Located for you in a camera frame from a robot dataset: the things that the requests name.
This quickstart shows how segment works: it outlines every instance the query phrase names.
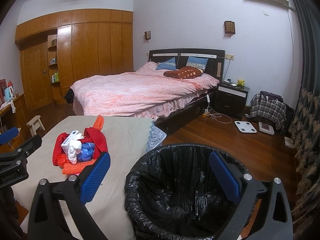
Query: pillow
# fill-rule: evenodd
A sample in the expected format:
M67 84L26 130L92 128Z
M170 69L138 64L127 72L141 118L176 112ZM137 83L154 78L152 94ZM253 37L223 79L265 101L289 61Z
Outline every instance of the pillow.
M186 66L199 68L204 72L205 67L207 66L207 63L208 63L208 58L189 57Z
M178 79L191 79L201 76L201 69L194 68L191 66L183 67L175 71L165 71L163 75L165 77L178 78Z
M176 69L176 59L173 57L165 62L159 62L156 70L167 69L167 70L177 70Z

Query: beige tablecloth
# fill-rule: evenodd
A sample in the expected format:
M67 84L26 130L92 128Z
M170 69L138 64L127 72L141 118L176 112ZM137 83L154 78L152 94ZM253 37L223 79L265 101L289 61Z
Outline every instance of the beige tablecloth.
M89 213L109 240L135 239L129 217L124 209L125 177L136 161L146 153L151 118L104 117L102 133L108 144L111 166L94 199L86 204ZM39 181L63 181L62 169L52 164L52 152L57 136L73 130L83 132L91 127L96 116L69 116L42 138L42 146L29 158L29 178L12 189L17 201L30 210ZM82 239L65 201L60 201L63 214L74 237Z

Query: gray curtain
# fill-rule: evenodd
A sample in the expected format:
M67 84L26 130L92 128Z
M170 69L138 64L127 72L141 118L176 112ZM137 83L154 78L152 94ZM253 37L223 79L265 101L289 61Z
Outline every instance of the gray curtain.
M310 0L293 0L300 21L303 44L303 76L299 102L289 131L297 151L301 175L292 211L294 239L313 239L320 214L320 25L319 11Z

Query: corner shelf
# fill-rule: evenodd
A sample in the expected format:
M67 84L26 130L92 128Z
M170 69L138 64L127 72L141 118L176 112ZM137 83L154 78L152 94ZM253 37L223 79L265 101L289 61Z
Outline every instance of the corner shelf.
M48 47L48 51L54 51L55 49L57 49L57 45Z

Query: white wall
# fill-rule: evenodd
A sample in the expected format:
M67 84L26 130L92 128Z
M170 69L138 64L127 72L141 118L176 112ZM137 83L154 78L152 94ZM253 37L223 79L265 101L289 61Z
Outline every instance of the white wall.
M14 38L22 0L16 0L0 25L0 79L11 80L13 89L23 93L20 52Z
M90 8L133 11L133 0L29 0L22 5L18 24L54 12Z
M295 108L299 89L293 88L300 87L302 48L297 17L289 15L295 42L291 80L299 83L288 87L285 102ZM236 23L231 39L224 34L226 20ZM148 43L145 31L151 31ZM147 62L149 50L170 48L223 49L234 54L226 78L246 81L247 105L261 90L283 95L292 68L288 11L254 0L133 0L134 69Z

